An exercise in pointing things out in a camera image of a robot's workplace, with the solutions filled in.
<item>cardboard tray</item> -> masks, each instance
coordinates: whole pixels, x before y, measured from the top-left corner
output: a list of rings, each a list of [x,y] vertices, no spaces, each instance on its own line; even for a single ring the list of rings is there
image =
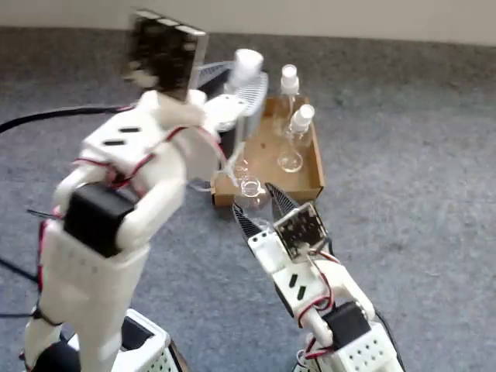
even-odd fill
[[[245,158],[250,173],[257,176],[262,183],[270,182],[282,188],[298,202],[316,200],[325,186],[322,171],[322,159],[315,127],[311,126],[312,143],[301,151],[303,167],[296,173],[286,173],[277,164],[284,139],[277,136],[272,128],[272,112],[276,98],[268,98],[259,128],[246,143]],[[299,98],[295,108],[308,103],[307,98]],[[212,182],[212,202],[215,206],[225,207],[233,203],[237,189],[224,174],[218,175]]]

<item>red wire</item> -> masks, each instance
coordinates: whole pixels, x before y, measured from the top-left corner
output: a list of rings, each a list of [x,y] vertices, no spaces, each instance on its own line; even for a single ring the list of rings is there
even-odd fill
[[[321,298],[317,298],[316,300],[314,300],[312,303],[310,303],[309,305],[307,305],[300,313],[300,315],[298,316],[298,326],[300,328],[302,328],[302,325],[301,325],[301,318],[303,317],[303,315],[305,315],[305,313],[310,310],[311,308],[313,308],[315,305],[317,305],[319,302],[322,302],[324,300],[327,300],[329,299],[329,296],[324,296],[324,297],[321,297]]]
[[[208,133],[202,127],[178,126],[174,129],[172,129],[166,135],[163,142],[170,142],[178,133],[182,132],[185,129],[189,129],[189,128],[196,128],[196,129],[199,129],[199,130],[203,131],[204,133],[207,133],[210,135],[210,133]],[[226,156],[224,155],[222,148],[219,146],[219,144],[216,141],[212,141],[212,142],[215,143],[217,150],[220,152],[220,154],[222,156],[222,160],[226,161]],[[147,164],[149,161],[151,161],[154,157],[155,157],[154,153],[148,153],[142,160],[140,160],[138,162],[138,164],[134,167],[133,171],[129,174],[128,177],[126,177],[124,180],[122,180],[120,182],[115,182],[115,177],[113,177],[112,179],[110,179],[110,183],[112,184],[112,186],[114,188],[123,188],[124,186],[127,186],[130,183],[130,181],[138,174],[140,169],[145,164]],[[117,170],[115,170],[114,167],[109,162],[94,160],[94,159],[90,159],[90,158],[86,158],[86,157],[78,157],[74,161],[84,161],[85,163],[97,165],[99,167],[106,167],[108,169],[109,174],[111,172],[114,172],[114,171],[117,173]],[[143,196],[143,193],[141,193],[141,192],[137,192],[137,194],[140,197]]]
[[[336,264],[341,264],[341,262],[339,262],[339,260],[337,258],[335,258],[331,254],[328,254],[328,253],[322,252],[322,251],[319,251],[317,253],[320,254],[322,257],[326,258],[329,261],[335,262]]]
[[[43,253],[43,240],[45,238],[45,229],[47,228],[47,221],[43,220],[40,223],[40,232],[38,234],[38,291],[43,290],[43,267],[41,265],[41,255]]]
[[[306,353],[308,353],[312,349],[312,347],[315,345],[316,340],[317,339],[313,336],[310,342],[308,343],[307,347],[305,348]]]
[[[88,157],[77,157],[74,159],[74,162],[76,161],[83,161],[85,163],[93,164],[93,165],[98,165],[100,167],[110,167],[110,163],[106,161],[98,161],[94,159],[90,159]]]
[[[334,349],[332,346],[330,347],[323,347],[319,349],[319,351],[316,351],[315,353],[310,353],[305,355],[305,359],[317,359],[318,357],[322,357],[330,352],[332,352]]]

